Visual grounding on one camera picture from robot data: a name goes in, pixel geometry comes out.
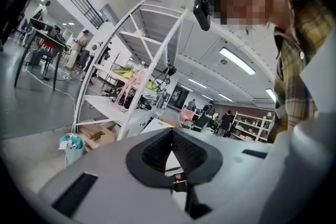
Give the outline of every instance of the white shelving unit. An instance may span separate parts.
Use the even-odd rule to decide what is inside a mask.
[[[249,142],[267,142],[269,130],[265,125],[270,123],[271,120],[268,120],[265,116],[263,118],[257,118],[236,113],[232,124],[235,122],[236,126],[234,127],[234,131],[231,132],[231,135],[234,137]]]
[[[137,107],[137,103],[141,95],[145,96],[153,94],[153,91],[146,88],[146,84],[154,68],[157,68],[158,70],[163,70],[165,67],[167,67],[167,64],[169,62],[168,58],[170,59],[171,64],[175,63],[177,44],[179,43],[179,29],[182,25],[182,21],[186,13],[187,10],[185,10],[184,12],[179,12],[177,10],[172,10],[169,8],[148,5],[144,3],[144,0],[142,0],[117,23],[114,29],[111,30],[111,34],[109,35],[109,37],[103,42],[102,46],[99,48],[92,61],[92,64],[90,65],[86,73],[77,100],[72,131],[77,132],[79,125],[114,121],[121,126],[117,138],[117,140],[120,140],[124,138],[126,131],[132,126],[133,123],[139,122],[142,119],[149,119],[150,115],[153,114],[153,109],[151,111],[146,111],[136,110],[135,108]],[[120,27],[125,23],[127,19],[132,20],[137,30],[137,33],[119,31]],[[145,37],[139,30],[139,25],[142,26],[142,30],[146,35]],[[136,92],[128,110],[124,109],[124,107],[118,104],[113,103],[108,97],[85,95],[88,83],[95,69],[102,70],[108,73],[109,76],[116,80],[121,80],[125,83],[128,82],[127,78],[124,78],[123,76],[120,76],[113,71],[107,70],[103,66],[98,64],[98,60],[102,56],[105,48],[116,34],[118,34],[119,38],[123,41],[125,46],[138,58],[139,62],[150,62],[146,70],[144,79],[139,85],[133,86],[133,89],[135,89]],[[104,114],[107,119],[95,122],[91,121],[80,123],[80,111],[85,101],[90,103],[98,111]]]

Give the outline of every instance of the black table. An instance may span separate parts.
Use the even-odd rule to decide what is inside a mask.
[[[26,47],[25,51],[22,54],[19,66],[17,67],[17,70],[16,70],[16,77],[15,77],[15,82],[14,82],[14,88],[16,88],[16,84],[17,84],[17,80],[18,80],[19,75],[20,75],[22,64],[23,64],[23,62],[25,60],[25,57],[26,57],[26,55],[28,53],[28,50],[29,50],[31,44],[33,43],[33,40],[35,39],[35,37],[40,37],[40,38],[46,40],[47,42],[49,42],[50,44],[54,45],[55,47],[59,47],[59,53],[58,53],[58,57],[57,57],[57,61],[56,61],[56,66],[55,66],[55,73],[54,73],[54,85],[52,87],[53,90],[55,90],[55,85],[56,85],[56,80],[57,80],[58,65],[59,65],[59,62],[61,60],[62,51],[63,51],[63,49],[66,46],[64,44],[60,43],[60,42],[57,42],[56,40],[52,39],[51,37],[49,37],[46,34],[44,34],[42,31],[37,30],[37,29],[34,29],[34,31],[32,32],[32,34],[30,35],[29,40],[27,42],[27,47]]]

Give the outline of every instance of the pink object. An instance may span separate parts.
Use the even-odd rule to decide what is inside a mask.
[[[195,115],[195,112],[189,109],[182,109],[182,111],[180,112],[180,121],[182,123],[186,121],[191,121],[194,115]]]
[[[128,93],[132,89],[133,85],[134,84],[139,85],[144,80],[144,78],[145,78],[145,70],[136,70],[134,72],[133,78],[131,78],[127,83],[125,83],[124,87],[122,87],[114,103],[118,105],[119,100],[122,98],[122,96],[125,93],[125,98],[124,98],[124,104],[125,104],[126,97],[128,96]]]

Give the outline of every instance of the fluorescent light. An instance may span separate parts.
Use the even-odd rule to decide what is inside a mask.
[[[272,89],[266,89],[266,92],[269,94],[269,96],[271,96],[271,98],[273,99],[273,101],[275,103],[277,98],[275,97],[275,94],[273,93]]]
[[[246,63],[244,63],[241,59],[239,59],[236,55],[234,55],[228,49],[223,48],[221,49],[219,53],[224,55],[226,58],[230,59],[232,62],[234,62],[239,67],[243,68],[249,75],[253,75],[256,73],[251,67],[249,67]]]
[[[203,87],[203,88],[206,88],[206,86],[204,86],[204,85],[202,85],[202,84],[198,83],[198,82],[197,82],[197,81],[195,81],[195,80],[188,79],[188,81],[191,81],[191,82],[193,82],[193,83],[195,83],[195,84],[197,84],[197,85],[199,85],[199,86],[201,86],[201,87]]]
[[[220,94],[220,93],[219,93],[218,95],[220,95],[221,97],[227,99],[227,100],[230,101],[230,102],[233,102],[230,98],[228,98],[228,97],[226,97],[226,96],[224,96],[224,95],[222,95],[222,94]]]
[[[202,96],[204,96],[205,98],[208,98],[208,99],[210,99],[211,101],[213,101],[213,99],[209,98],[208,96],[205,96],[205,95],[203,95],[203,94],[202,94]]]
[[[193,92],[193,90],[191,90],[191,89],[187,88],[186,86],[183,86],[183,85],[181,85],[181,87],[183,87],[184,89],[187,89],[188,91],[191,91],[191,92]]]

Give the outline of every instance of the plaid shirt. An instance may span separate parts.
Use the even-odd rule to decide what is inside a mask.
[[[274,86],[277,97],[275,116],[268,135],[268,142],[271,143],[278,133],[314,117],[317,109],[300,74],[324,43],[334,24],[331,12],[322,1],[288,1],[294,39],[275,28],[274,38],[280,57]]]

